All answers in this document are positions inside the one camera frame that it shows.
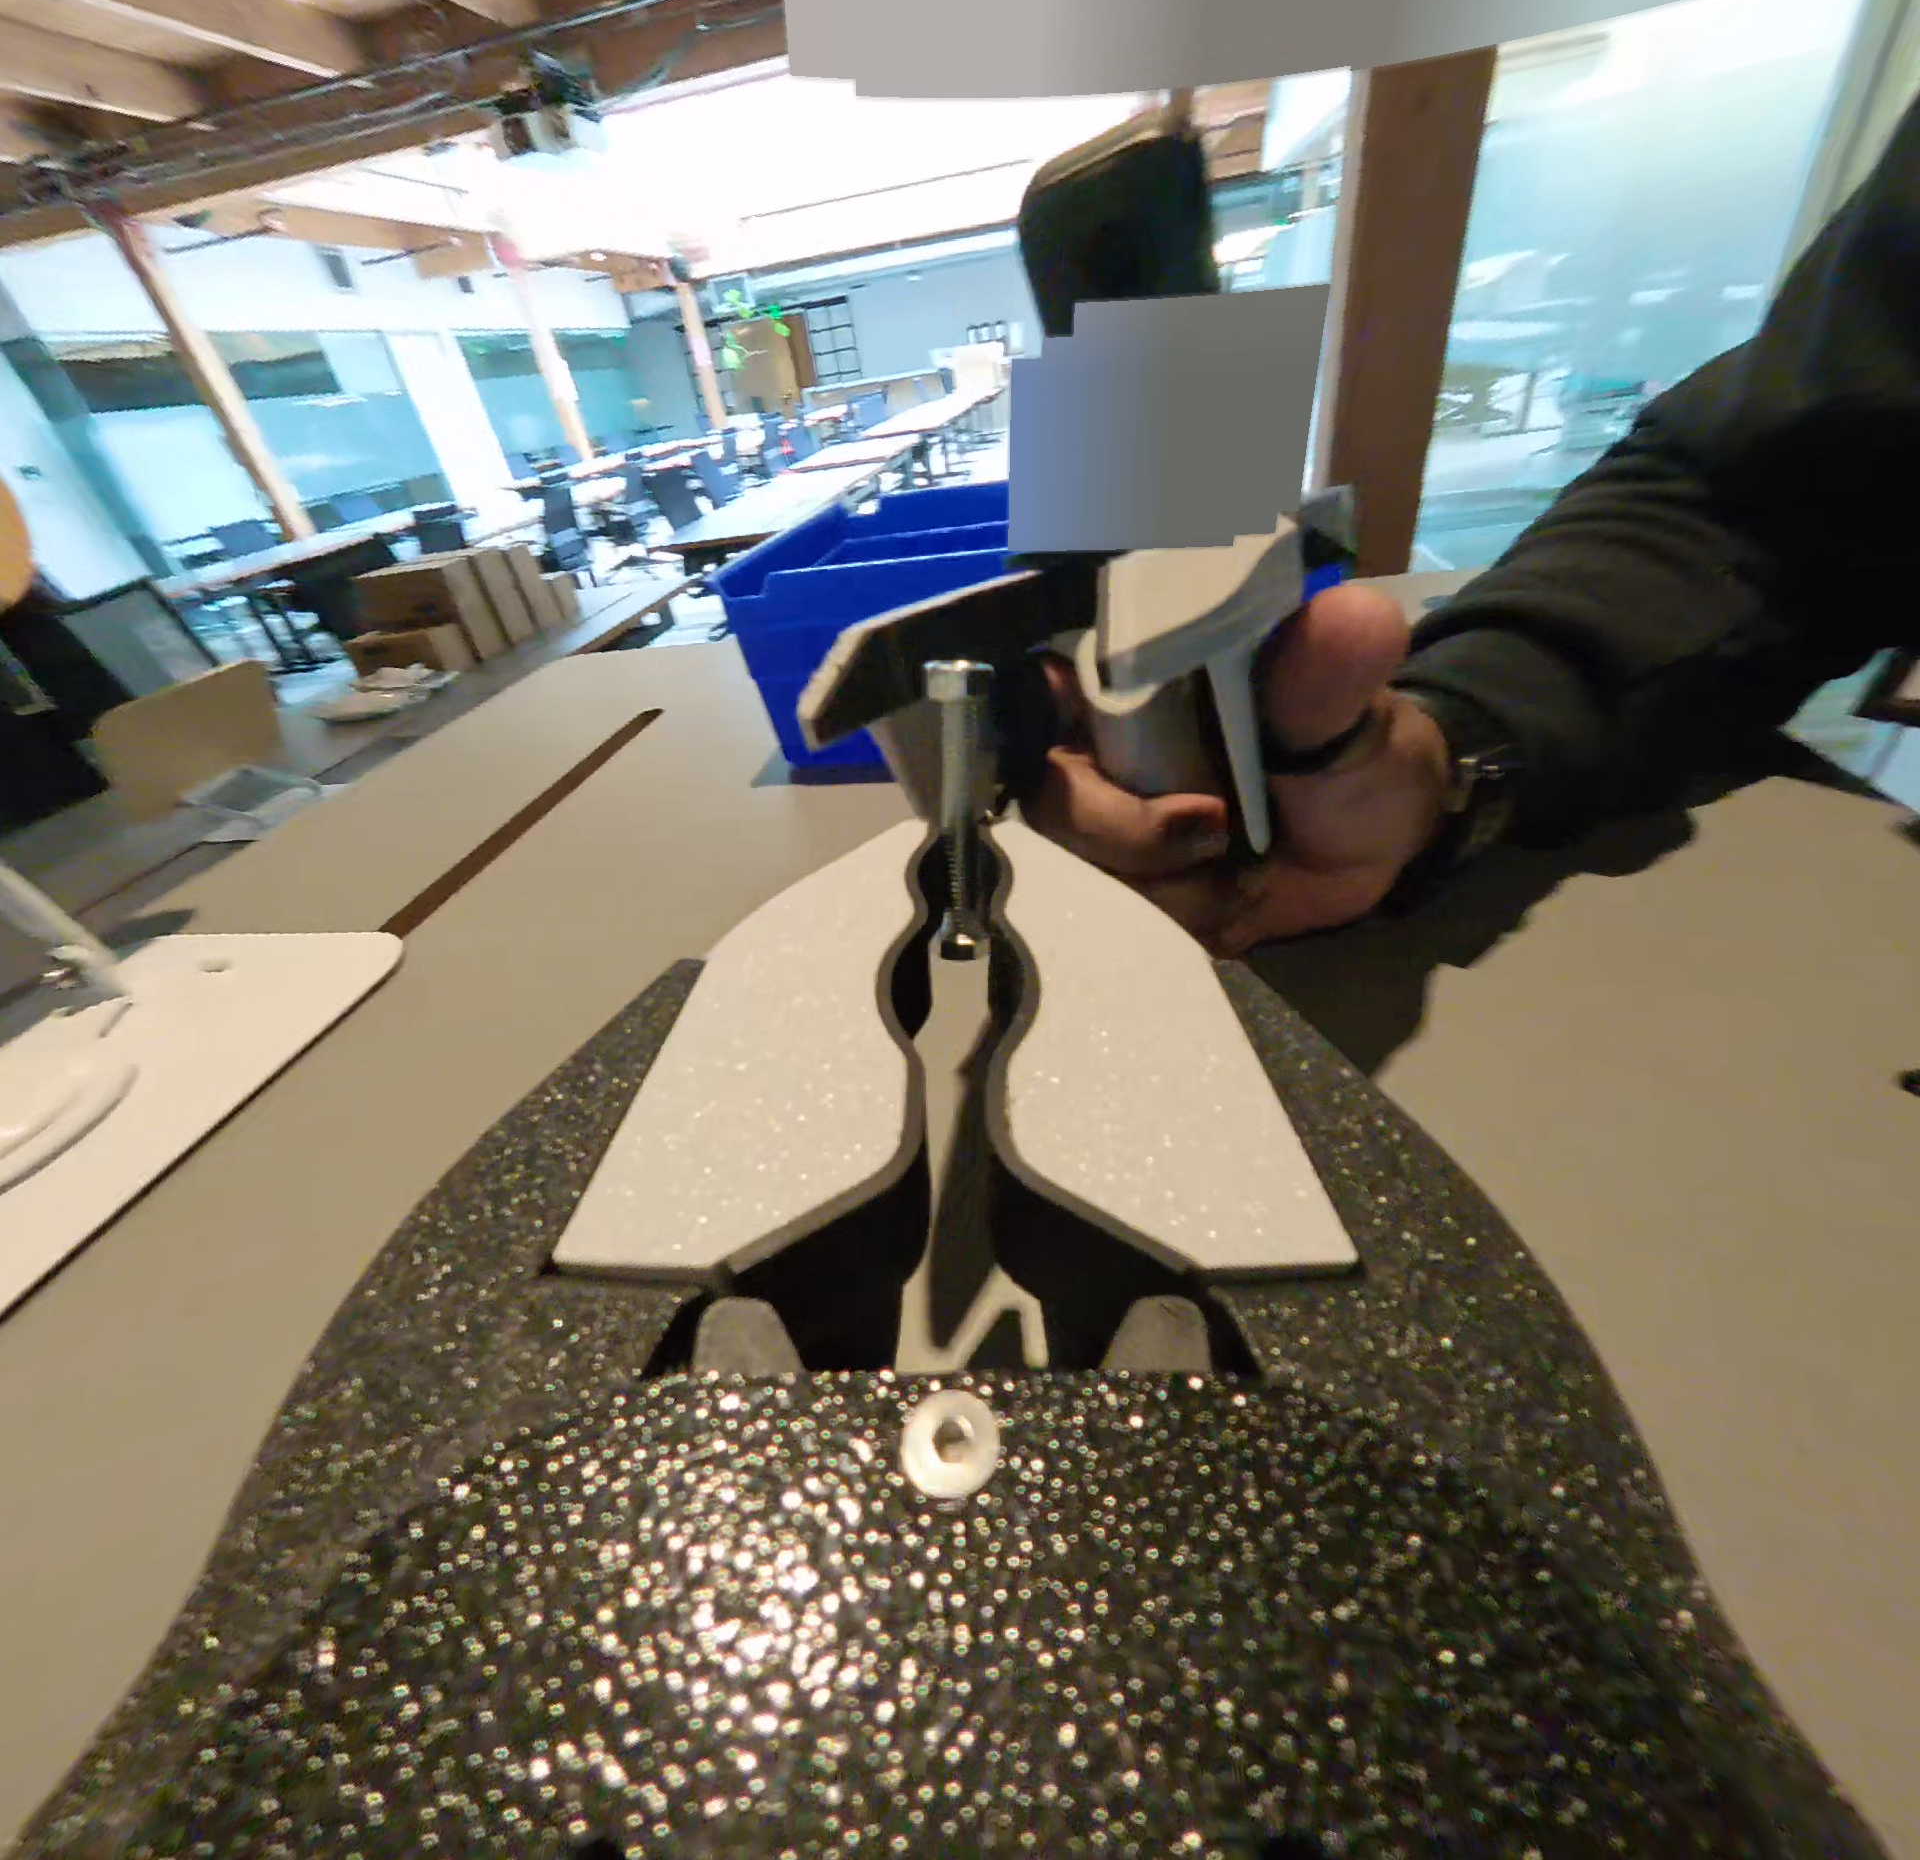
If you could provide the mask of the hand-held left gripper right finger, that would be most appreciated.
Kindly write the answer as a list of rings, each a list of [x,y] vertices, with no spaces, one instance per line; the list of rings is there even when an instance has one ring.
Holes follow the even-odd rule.
[[[1020,971],[999,1054],[1012,1170],[1171,1270],[1354,1270],[1354,1240],[1201,943],[1020,820],[996,828],[996,849]]]

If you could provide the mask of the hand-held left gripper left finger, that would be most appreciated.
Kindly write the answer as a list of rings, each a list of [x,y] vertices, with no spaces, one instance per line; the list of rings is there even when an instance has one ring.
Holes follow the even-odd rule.
[[[559,1272],[741,1277],[895,1189],[925,1141],[925,820],[714,943],[554,1245]]]

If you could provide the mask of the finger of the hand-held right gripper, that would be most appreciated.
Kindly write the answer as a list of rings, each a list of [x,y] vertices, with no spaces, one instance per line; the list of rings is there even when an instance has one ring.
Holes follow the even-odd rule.
[[[798,729],[813,753],[868,732],[907,806],[938,823],[943,788],[942,717],[925,691],[925,668],[957,657],[947,628],[959,591],[907,602],[848,625],[828,644],[798,698]]]
[[[988,714],[981,717],[988,818],[1040,790],[1044,761],[1058,744],[1058,699],[1047,658],[1054,657],[1054,593],[1058,569],[1024,569],[1007,576],[981,606],[981,650],[990,668]]]

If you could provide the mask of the silver bolt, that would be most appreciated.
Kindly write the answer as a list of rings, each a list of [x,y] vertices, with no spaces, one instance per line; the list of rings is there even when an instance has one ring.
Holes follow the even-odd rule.
[[[979,834],[990,794],[992,684],[996,672],[981,662],[925,665],[925,698],[938,717],[938,832],[947,843],[947,910],[972,914],[984,928]]]

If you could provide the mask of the person's right hand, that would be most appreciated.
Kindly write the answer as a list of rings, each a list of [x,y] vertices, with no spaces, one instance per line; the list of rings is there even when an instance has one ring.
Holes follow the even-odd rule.
[[[1065,658],[1044,674],[1066,744],[1044,761],[1024,820],[1142,891],[1210,956],[1346,928],[1380,909],[1444,820],[1450,750],[1437,721],[1394,690],[1411,644],[1397,602],[1339,584],[1271,643],[1260,669],[1261,735],[1278,750],[1346,747],[1320,775],[1268,779],[1272,843],[1260,861],[1228,853],[1212,794],[1142,799],[1083,747],[1083,698]]]

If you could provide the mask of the blue plastic bin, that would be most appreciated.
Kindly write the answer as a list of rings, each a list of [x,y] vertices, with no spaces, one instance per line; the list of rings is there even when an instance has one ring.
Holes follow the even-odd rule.
[[[810,744],[803,687],[852,624],[1009,569],[1009,480],[899,489],[828,504],[726,563],[714,587],[798,781],[895,777],[873,732]]]

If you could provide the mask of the row of long tables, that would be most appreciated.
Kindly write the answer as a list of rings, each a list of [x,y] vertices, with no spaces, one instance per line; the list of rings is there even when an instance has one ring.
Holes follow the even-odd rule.
[[[888,470],[905,465],[922,484],[929,484],[932,455],[947,451],[953,434],[962,432],[966,423],[1007,392],[1009,362],[999,359],[996,380],[902,408],[863,434],[820,447],[778,476],[741,489],[733,500],[699,508],[673,539],[662,543],[633,540],[622,561],[628,566],[678,563],[684,576],[699,578],[729,556],[807,519],[820,504],[868,495]],[[445,539],[462,524],[466,524],[464,508],[379,513],[294,543],[215,563],[179,583],[165,583],[161,595],[176,606],[223,599],[241,599],[244,604],[267,599],[276,604],[281,595],[301,583],[342,583],[349,561],[367,550],[381,551],[396,543],[425,550],[433,536]]]

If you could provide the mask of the group of dark office chairs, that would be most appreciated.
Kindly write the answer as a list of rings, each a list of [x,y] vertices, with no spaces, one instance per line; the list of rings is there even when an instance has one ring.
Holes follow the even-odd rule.
[[[776,462],[774,476],[778,476],[789,465],[794,462]],[[947,451],[932,455],[932,480],[938,477],[943,465]],[[905,470],[907,477],[918,484],[910,467],[902,465],[896,470]],[[662,543],[673,539],[673,533],[680,524],[689,524],[699,508],[726,503],[752,484],[759,480],[743,480],[733,462],[721,462],[704,447],[698,447],[689,455],[604,455],[599,462],[585,462],[574,470],[559,470],[548,480],[516,484],[510,491],[522,503],[522,508],[504,521],[504,528],[492,528],[477,539],[466,539],[466,524],[475,517],[475,511],[464,508],[466,524],[453,528],[445,539],[433,536],[419,551],[466,551],[489,545],[522,530],[536,530],[541,539],[541,550],[548,554],[548,566],[554,572],[588,572],[591,539],[611,539],[622,545],[632,545],[633,540]],[[370,573],[390,551],[392,550],[367,550],[360,556],[351,556],[345,578],[356,573]]]

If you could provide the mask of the green hanging plant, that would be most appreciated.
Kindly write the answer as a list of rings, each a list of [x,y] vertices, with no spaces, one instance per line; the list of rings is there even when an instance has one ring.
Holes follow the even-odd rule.
[[[794,318],[776,301],[759,301],[743,283],[721,283],[714,292],[718,322],[718,369],[729,377],[759,374],[794,381]]]

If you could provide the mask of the stack of cardboard boxes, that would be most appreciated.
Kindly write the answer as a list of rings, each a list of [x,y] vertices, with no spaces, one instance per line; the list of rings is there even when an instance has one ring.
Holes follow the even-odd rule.
[[[364,681],[408,668],[470,672],[582,620],[575,573],[551,573],[527,543],[379,569],[355,578],[351,606],[360,632],[345,654]]]

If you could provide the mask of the black wristwatch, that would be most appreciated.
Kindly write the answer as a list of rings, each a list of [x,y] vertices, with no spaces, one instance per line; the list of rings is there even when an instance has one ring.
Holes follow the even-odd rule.
[[[1446,871],[1472,865],[1514,818],[1520,757],[1512,744],[1471,742],[1450,753],[1444,827],[1434,849]]]

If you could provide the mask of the pile of clear plastic bags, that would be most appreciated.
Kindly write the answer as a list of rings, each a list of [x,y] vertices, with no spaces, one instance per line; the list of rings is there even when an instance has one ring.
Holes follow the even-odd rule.
[[[304,711],[330,727],[370,725],[427,705],[453,681],[456,672],[425,665],[379,668],[355,677],[355,684],[340,695],[319,699]]]

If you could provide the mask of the white document stand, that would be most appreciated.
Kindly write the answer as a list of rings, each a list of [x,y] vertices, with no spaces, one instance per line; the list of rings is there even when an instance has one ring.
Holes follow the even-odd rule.
[[[390,932],[157,935],[112,951],[13,866],[2,923],[41,956],[2,1009],[2,1311],[356,1009]]]

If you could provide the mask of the ceiling projector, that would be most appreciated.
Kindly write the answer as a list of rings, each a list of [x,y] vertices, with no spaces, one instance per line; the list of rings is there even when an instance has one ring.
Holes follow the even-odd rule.
[[[501,163],[575,163],[606,150],[606,120],[578,85],[507,89],[492,102],[489,146]]]

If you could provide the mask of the wooden support post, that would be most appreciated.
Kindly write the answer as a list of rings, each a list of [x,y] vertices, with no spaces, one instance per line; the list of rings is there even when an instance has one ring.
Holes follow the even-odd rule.
[[[1311,484],[1349,486],[1357,576],[1411,572],[1497,48],[1357,72]]]

